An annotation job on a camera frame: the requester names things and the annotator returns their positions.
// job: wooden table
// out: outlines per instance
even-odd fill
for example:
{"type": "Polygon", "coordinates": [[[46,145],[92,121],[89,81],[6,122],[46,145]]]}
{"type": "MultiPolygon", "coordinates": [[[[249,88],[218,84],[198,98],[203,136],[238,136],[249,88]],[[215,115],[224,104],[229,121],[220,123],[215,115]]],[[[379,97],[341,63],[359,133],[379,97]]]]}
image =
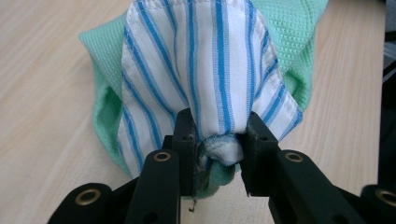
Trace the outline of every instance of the wooden table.
{"type": "MultiPolygon", "coordinates": [[[[130,0],[0,3],[0,223],[45,223],[89,182],[129,178],[92,129],[91,60],[78,34],[120,15],[130,0]]],[[[281,142],[307,154],[337,186],[376,182],[385,7],[331,0],[317,32],[312,100],[281,142]]],[[[246,196],[240,174],[182,223],[270,223],[267,200],[246,196]]]]}

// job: blue stripe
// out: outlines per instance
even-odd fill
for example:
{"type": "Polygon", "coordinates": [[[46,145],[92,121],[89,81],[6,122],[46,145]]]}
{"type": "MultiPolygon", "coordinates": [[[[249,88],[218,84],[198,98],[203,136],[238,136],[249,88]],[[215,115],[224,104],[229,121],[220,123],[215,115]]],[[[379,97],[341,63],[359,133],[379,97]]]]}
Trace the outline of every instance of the blue stripe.
{"type": "Polygon", "coordinates": [[[216,98],[216,109],[218,114],[219,121],[219,132],[224,133],[224,114],[222,113],[222,101],[221,101],[221,92],[219,88],[219,50],[218,50],[218,26],[217,26],[217,11],[216,11],[216,1],[213,1],[211,4],[211,13],[212,13],[212,26],[213,26],[213,34],[212,34],[212,73],[213,73],[213,89],[215,90],[215,98],[216,98]]]}
{"type": "Polygon", "coordinates": [[[262,94],[262,89],[263,89],[265,83],[267,83],[268,79],[273,74],[273,72],[276,70],[276,68],[277,68],[277,58],[274,58],[272,63],[265,69],[265,72],[263,74],[263,80],[260,83],[259,91],[257,92],[255,99],[260,97],[260,95],[262,94]]]}
{"type": "Polygon", "coordinates": [[[136,63],[136,67],[139,70],[139,74],[142,76],[146,85],[150,89],[151,94],[154,96],[157,103],[163,108],[163,110],[168,114],[169,119],[171,120],[171,124],[174,125],[176,122],[176,113],[172,110],[170,105],[167,103],[166,99],[163,97],[163,94],[158,87],[158,84],[155,81],[155,78],[151,74],[147,62],[134,40],[134,37],[130,35],[129,26],[125,26],[125,37],[127,41],[127,47],[130,51],[130,54],[133,57],[134,62],[136,63]]]}
{"type": "Polygon", "coordinates": [[[178,78],[180,78],[180,72],[178,72],[178,66],[177,66],[177,20],[175,17],[175,11],[172,7],[172,4],[169,2],[169,0],[161,0],[161,2],[165,9],[166,16],[168,17],[168,20],[172,24],[172,29],[174,31],[175,68],[176,68],[177,76],[178,76],[178,78]]]}
{"type": "Polygon", "coordinates": [[[246,41],[247,41],[247,116],[251,111],[254,99],[256,67],[253,59],[253,34],[256,24],[256,10],[251,2],[246,2],[245,11],[248,14],[246,19],[246,41]]]}
{"type": "Polygon", "coordinates": [[[230,94],[230,42],[227,6],[219,1],[212,3],[213,78],[219,117],[219,132],[229,133],[234,128],[230,94]]]}
{"type": "Polygon", "coordinates": [[[264,61],[263,61],[264,52],[267,51],[268,46],[269,46],[268,35],[269,35],[268,30],[265,29],[265,34],[264,34],[264,37],[262,38],[261,47],[260,47],[260,61],[259,61],[259,63],[260,63],[260,85],[259,85],[259,88],[257,88],[257,92],[256,92],[256,95],[254,96],[254,100],[257,100],[260,97],[260,95],[262,94],[262,87],[263,87],[264,78],[266,75],[266,74],[264,74],[262,65],[264,64],[264,61]]]}
{"type": "Polygon", "coordinates": [[[139,136],[137,135],[137,131],[135,129],[134,120],[132,119],[131,114],[129,114],[128,109],[126,109],[125,107],[122,108],[122,115],[124,117],[125,127],[128,131],[128,140],[131,144],[131,151],[136,157],[140,173],[143,168],[144,159],[143,153],[141,152],[139,147],[139,136]]]}
{"type": "Polygon", "coordinates": [[[136,86],[131,81],[131,79],[128,78],[125,71],[122,71],[122,78],[124,80],[126,89],[131,94],[131,96],[136,100],[140,108],[142,108],[146,120],[148,121],[148,126],[151,127],[149,129],[150,129],[150,135],[153,136],[153,138],[151,138],[151,143],[153,147],[161,148],[161,138],[162,138],[161,129],[157,119],[154,116],[154,113],[149,109],[149,107],[143,101],[142,97],[136,91],[136,86]]]}
{"type": "Polygon", "coordinates": [[[141,10],[139,13],[139,17],[142,20],[143,25],[146,28],[146,32],[151,39],[152,45],[157,50],[158,55],[161,57],[161,61],[163,62],[163,66],[166,69],[166,73],[171,78],[172,84],[177,90],[178,96],[183,101],[184,105],[188,105],[187,96],[181,88],[180,82],[178,81],[175,70],[173,68],[170,54],[168,48],[166,47],[165,41],[163,40],[163,36],[161,35],[160,30],[155,24],[154,19],[151,14],[147,10],[146,5],[143,2],[137,2],[137,7],[141,10]]]}
{"type": "Polygon", "coordinates": [[[297,108],[292,121],[290,122],[289,126],[286,128],[285,132],[283,132],[282,135],[280,135],[278,141],[282,140],[286,136],[286,134],[291,132],[291,130],[293,130],[297,126],[297,124],[301,122],[302,119],[303,119],[303,112],[299,108],[297,108]]]}
{"type": "Polygon", "coordinates": [[[268,105],[266,111],[264,112],[264,123],[267,126],[270,126],[272,121],[277,115],[280,107],[282,106],[283,102],[285,101],[286,97],[286,88],[284,85],[279,85],[275,94],[271,99],[271,103],[268,105]]]}
{"type": "Polygon", "coordinates": [[[195,12],[195,1],[188,0],[188,4],[186,4],[186,31],[187,31],[187,70],[188,70],[188,79],[189,79],[189,88],[191,93],[192,100],[192,113],[195,115],[195,122],[198,127],[198,136],[200,139],[204,138],[202,133],[201,122],[201,105],[199,100],[199,90],[198,90],[198,76],[197,76],[197,51],[198,51],[198,41],[197,41],[197,19],[195,12]]]}
{"type": "Polygon", "coordinates": [[[123,163],[124,163],[125,166],[126,166],[126,171],[128,172],[128,175],[129,175],[131,178],[134,178],[134,176],[132,175],[132,170],[129,169],[128,163],[126,162],[125,157],[124,157],[124,155],[123,155],[122,145],[121,145],[121,142],[120,142],[120,139],[119,139],[118,136],[117,136],[117,150],[119,151],[120,156],[122,157],[123,163]]]}

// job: blue and white striped fabric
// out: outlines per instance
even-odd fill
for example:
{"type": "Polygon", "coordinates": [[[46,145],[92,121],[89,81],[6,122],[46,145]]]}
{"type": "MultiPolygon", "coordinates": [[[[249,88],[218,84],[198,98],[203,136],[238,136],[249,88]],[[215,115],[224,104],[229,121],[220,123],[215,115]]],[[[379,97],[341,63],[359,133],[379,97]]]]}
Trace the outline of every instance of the blue and white striped fabric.
{"type": "Polygon", "coordinates": [[[251,111],[279,140],[302,112],[285,88],[262,14],[245,0],[137,0],[122,50],[120,153],[131,176],[190,107],[203,166],[243,159],[235,133],[251,111]]]}

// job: green cloth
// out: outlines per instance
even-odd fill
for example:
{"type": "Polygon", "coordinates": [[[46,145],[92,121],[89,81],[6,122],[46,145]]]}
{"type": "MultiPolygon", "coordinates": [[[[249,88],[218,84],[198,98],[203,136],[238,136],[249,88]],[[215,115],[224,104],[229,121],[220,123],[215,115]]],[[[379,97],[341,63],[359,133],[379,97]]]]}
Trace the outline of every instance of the green cloth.
{"type": "Polygon", "coordinates": [[[125,16],[126,13],[79,38],[91,55],[95,74],[93,128],[108,155],[126,172],[117,141],[122,106],[121,56],[125,16]]]}
{"type": "MultiPolygon", "coordinates": [[[[286,88],[305,110],[312,91],[315,28],[327,0],[252,0],[252,3],[267,23],[286,88]]],[[[122,107],[121,55],[125,17],[126,13],[81,34],[80,39],[91,55],[95,74],[93,128],[111,159],[126,172],[117,141],[122,107]]],[[[224,167],[214,161],[206,191],[200,196],[210,196],[219,186],[228,184],[233,173],[234,167],[224,167]]]]}
{"type": "Polygon", "coordinates": [[[274,41],[286,89],[302,110],[312,91],[315,29],[328,0],[251,0],[274,41]]]}

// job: crumpled cloth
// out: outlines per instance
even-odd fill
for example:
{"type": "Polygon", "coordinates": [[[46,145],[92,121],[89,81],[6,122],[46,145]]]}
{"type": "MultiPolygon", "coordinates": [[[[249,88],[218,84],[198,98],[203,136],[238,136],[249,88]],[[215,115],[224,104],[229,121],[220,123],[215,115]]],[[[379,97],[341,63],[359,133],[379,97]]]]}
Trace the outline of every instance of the crumpled cloth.
{"type": "Polygon", "coordinates": [[[138,176],[146,155],[172,134],[176,113],[190,107],[200,170],[212,170],[203,189],[227,184],[243,159],[235,134],[250,111],[278,140],[301,121],[326,3],[260,1],[259,11],[243,0],[135,1],[126,15],[81,35],[96,74],[95,130],[110,156],[138,176]]]}

